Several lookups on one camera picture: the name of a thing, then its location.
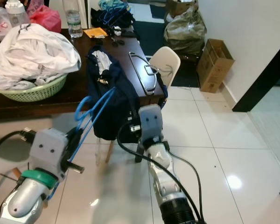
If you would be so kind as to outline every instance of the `laundry basket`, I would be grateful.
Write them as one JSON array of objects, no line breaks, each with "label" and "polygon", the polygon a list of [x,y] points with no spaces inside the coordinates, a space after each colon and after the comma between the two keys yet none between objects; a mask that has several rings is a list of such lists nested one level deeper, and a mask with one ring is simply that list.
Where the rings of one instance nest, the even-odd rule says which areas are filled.
[{"label": "laundry basket", "polygon": [[0,93],[7,98],[20,102],[34,102],[49,98],[58,93],[64,86],[67,74],[52,82],[33,87],[28,90],[0,90]]}]

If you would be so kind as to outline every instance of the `dark wooden table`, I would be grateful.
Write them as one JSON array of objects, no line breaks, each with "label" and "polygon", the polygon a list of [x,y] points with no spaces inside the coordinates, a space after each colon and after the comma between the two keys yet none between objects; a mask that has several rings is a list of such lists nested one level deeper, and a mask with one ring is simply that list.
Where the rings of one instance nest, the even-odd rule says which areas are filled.
[{"label": "dark wooden table", "polygon": [[[67,76],[64,87],[56,95],[42,101],[30,103],[17,102],[0,94],[0,119],[40,117],[57,113],[74,112],[80,101],[87,96],[86,56],[88,51],[95,45],[95,41],[91,40],[86,34],[83,34],[81,38],[71,39],[67,29],[63,29],[61,33],[72,42],[79,52],[82,60],[81,69]],[[146,95],[128,56],[129,51],[131,51],[145,58],[137,39],[121,37],[116,37],[116,39],[124,40],[125,45],[115,48],[112,46],[110,37],[106,37],[103,39],[103,47],[108,53],[119,60],[126,76],[133,84],[140,98],[140,104],[148,105],[158,103],[159,98],[164,96],[159,84],[155,88],[154,95]],[[152,82],[153,77],[149,77],[144,69],[146,63],[136,57],[133,59],[142,79],[145,82]]]}]

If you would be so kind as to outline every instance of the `plastic bottle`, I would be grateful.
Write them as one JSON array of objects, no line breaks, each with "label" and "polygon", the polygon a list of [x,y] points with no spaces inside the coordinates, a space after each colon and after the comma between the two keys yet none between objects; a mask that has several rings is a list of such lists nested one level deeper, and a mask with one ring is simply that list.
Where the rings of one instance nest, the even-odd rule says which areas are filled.
[{"label": "plastic bottle", "polygon": [[81,27],[81,17],[77,0],[62,0],[65,10],[67,24],[69,25],[69,34],[73,38],[81,37],[83,30]]},{"label": "plastic bottle", "polygon": [[30,23],[24,5],[19,0],[8,0],[5,5],[12,27]]}]

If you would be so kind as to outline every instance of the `green ring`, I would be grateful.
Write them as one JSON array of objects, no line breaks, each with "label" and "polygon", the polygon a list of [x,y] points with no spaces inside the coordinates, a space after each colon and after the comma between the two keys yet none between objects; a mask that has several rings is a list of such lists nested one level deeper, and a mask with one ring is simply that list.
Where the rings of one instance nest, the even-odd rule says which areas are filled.
[{"label": "green ring", "polygon": [[55,187],[57,180],[50,174],[39,170],[25,170],[22,175],[23,177],[30,178],[46,185],[49,189]]}]

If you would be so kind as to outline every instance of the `cardboard box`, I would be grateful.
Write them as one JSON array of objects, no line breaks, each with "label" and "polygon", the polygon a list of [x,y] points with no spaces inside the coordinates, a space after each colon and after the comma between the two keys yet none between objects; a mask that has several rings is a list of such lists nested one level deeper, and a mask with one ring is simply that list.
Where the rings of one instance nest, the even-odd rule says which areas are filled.
[{"label": "cardboard box", "polygon": [[200,91],[216,92],[233,63],[223,41],[208,39],[196,69]]},{"label": "cardboard box", "polygon": [[177,15],[181,15],[187,11],[188,8],[195,7],[198,9],[198,1],[197,0],[189,0],[188,2],[177,2],[173,0],[166,1],[166,10],[170,13],[170,15],[174,18]]}]

